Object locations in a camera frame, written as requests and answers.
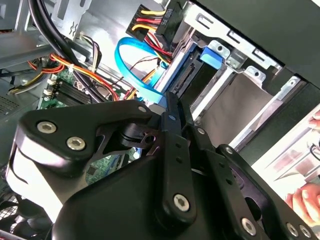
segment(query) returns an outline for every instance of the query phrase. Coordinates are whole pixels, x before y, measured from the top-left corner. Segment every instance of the green circuit board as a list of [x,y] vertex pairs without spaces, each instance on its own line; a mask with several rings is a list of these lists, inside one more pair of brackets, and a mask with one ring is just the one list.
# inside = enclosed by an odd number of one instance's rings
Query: green circuit board
[[[70,73],[67,69],[56,74],[58,79],[65,81],[71,85],[74,84],[74,76]],[[46,100],[45,97],[42,98],[42,102],[39,106],[39,109],[51,109],[51,108],[64,108],[68,107],[62,102],[59,102],[57,99],[49,99]],[[106,175],[114,172],[115,166],[117,165],[118,161],[117,155],[111,155],[95,161],[88,166],[86,170],[86,182],[88,184],[93,184],[98,180],[104,178]]]

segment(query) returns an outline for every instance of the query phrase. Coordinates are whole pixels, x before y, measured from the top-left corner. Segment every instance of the wire bundle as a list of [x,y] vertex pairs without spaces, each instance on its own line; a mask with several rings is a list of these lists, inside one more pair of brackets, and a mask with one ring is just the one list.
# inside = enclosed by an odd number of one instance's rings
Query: wire bundle
[[93,60],[92,60],[92,68],[91,68],[91,72],[95,73],[98,69],[98,66],[101,62],[102,59],[102,53],[100,51],[100,46],[98,45],[98,43],[96,43],[91,37],[80,34],[79,37],[81,40],[83,40],[84,42],[86,42],[87,45],[89,45],[92,50],[93,50]]
[[28,62],[30,67],[32,67],[32,72],[40,72],[34,79],[32,79],[31,81],[27,82],[24,85],[19,85],[16,86],[12,89],[10,89],[8,91],[8,94],[21,94],[24,92],[27,92],[31,89],[34,89],[35,87],[37,87],[40,83],[42,83],[42,81],[44,81],[45,79],[47,79],[47,77],[49,76],[49,74],[55,74],[55,73],[59,73],[62,70],[64,70],[65,66],[61,63],[59,63],[58,66],[54,66],[55,62],[52,62],[51,60],[49,60],[48,64],[46,67],[38,67],[41,66],[41,60],[40,59],[36,59],[33,62]]
[[132,31],[138,28],[148,29],[149,32],[145,36],[145,42],[155,51],[157,56],[166,64],[170,64],[172,60],[172,53],[167,52],[162,49],[158,39],[156,38],[154,32],[157,30],[158,26],[161,24],[163,15],[166,11],[148,11],[141,10],[141,17],[136,19],[136,24],[132,27]]
[[67,60],[55,55],[55,54],[51,54],[51,59],[53,61],[57,61],[58,63],[66,66],[69,68],[70,71],[75,71],[79,74],[82,74],[82,75],[85,75],[85,76],[88,76],[90,77],[91,79],[95,80],[96,82],[98,82],[99,84],[101,84],[102,86],[104,86],[109,92],[110,94],[112,95],[112,98],[114,101],[119,101],[119,97],[118,95],[116,94],[115,91],[113,91],[111,85],[109,83],[107,83],[107,81],[105,79],[103,79],[102,77],[98,76],[97,74],[95,74],[94,72],[92,71],[89,71],[87,69],[84,69],[80,66],[77,66],[77,65],[74,65],[74,64],[71,64],[70,62],[68,62]]
[[[70,64],[80,66],[67,41],[52,23],[43,0],[28,0],[28,4],[34,24],[56,53]],[[96,102],[102,103],[107,101],[86,75],[80,74],[78,71],[74,71],[73,75]]]
[[42,81],[44,81],[47,78],[47,74],[45,73],[40,73],[39,75],[37,75],[34,79],[32,79],[31,81],[29,81],[27,84],[25,85],[20,85],[20,86],[16,86],[12,89],[10,89],[8,91],[8,94],[22,94],[24,92],[27,92],[31,89],[34,89],[35,87],[37,87],[39,84],[42,83]]
[[[38,70],[38,66],[35,63],[28,61],[28,64],[33,70],[35,70],[35,71]],[[43,73],[43,74],[57,74],[57,73],[60,73],[61,71],[63,71],[64,69],[65,69],[65,66],[60,63],[59,66],[57,66],[57,67],[52,67],[52,68],[44,67],[44,68],[42,68],[41,73]]]
[[[142,81],[143,81],[144,83],[148,82],[148,80],[150,80],[155,73],[156,73],[156,70],[153,69],[153,70],[152,70],[151,72],[149,72],[146,76],[144,76],[144,78],[142,79]],[[132,88],[125,94],[123,100],[130,100],[130,99],[132,99],[132,98],[135,96],[136,93],[137,93],[137,90],[136,90],[134,87],[132,87]]]

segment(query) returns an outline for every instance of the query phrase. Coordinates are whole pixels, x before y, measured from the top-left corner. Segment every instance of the cable tie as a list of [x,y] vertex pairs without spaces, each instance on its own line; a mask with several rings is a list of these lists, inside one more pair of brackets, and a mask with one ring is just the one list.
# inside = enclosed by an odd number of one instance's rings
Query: cable tie
[[73,72],[74,72],[74,67],[75,67],[74,64],[70,64],[70,66],[69,66],[69,73],[73,73]]

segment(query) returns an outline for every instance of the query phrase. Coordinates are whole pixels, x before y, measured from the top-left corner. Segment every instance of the yellow wire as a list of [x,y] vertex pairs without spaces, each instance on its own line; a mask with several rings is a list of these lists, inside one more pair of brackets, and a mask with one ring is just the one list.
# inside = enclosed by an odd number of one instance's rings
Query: yellow wire
[[[143,82],[146,83],[150,78],[153,77],[153,75],[154,75],[155,73],[156,73],[156,70],[153,69],[153,70],[146,76],[146,78],[143,80]],[[134,97],[134,95],[136,94],[136,92],[137,92],[137,89],[135,89],[135,90],[128,96],[127,100],[132,99],[132,98]]]
[[156,51],[154,51],[155,52],[155,54],[158,56],[158,58],[160,58],[161,59],[161,61],[162,62],[165,62],[166,64],[170,64],[168,61],[166,61],[159,53],[157,53]]
[[136,30],[138,28],[149,29],[149,30],[152,30],[152,31],[157,30],[155,27],[152,27],[152,26],[148,26],[148,25],[144,25],[144,24],[136,24],[136,25],[133,26],[132,31],[134,31],[134,30]]
[[145,15],[157,15],[157,16],[162,16],[165,15],[166,11],[147,11],[147,10],[141,10],[142,14]]
[[[29,86],[31,84],[33,84],[35,81],[37,81],[40,77],[42,76],[42,73],[40,73],[38,76],[36,76],[34,79],[32,79],[31,81],[29,81],[27,84],[25,84],[24,86]],[[15,94],[17,92],[19,92],[21,89],[12,89],[11,91],[9,91],[10,94]]]
[[42,75],[42,73],[40,73],[38,76],[36,76],[34,79],[32,79],[31,81],[29,81],[25,86],[29,86],[30,84],[33,84],[35,81],[38,80],[38,78],[40,78]]

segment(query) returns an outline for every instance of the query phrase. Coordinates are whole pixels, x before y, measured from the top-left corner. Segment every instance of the black mounting arm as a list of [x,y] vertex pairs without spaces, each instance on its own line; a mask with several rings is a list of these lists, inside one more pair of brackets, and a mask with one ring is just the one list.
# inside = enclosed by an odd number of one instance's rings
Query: black mounting arm
[[140,159],[66,201],[55,240],[317,239],[240,155],[214,148],[189,108],[172,93],[166,99],[161,115],[133,100],[22,117],[14,149],[57,176],[77,178],[92,161],[143,149]]

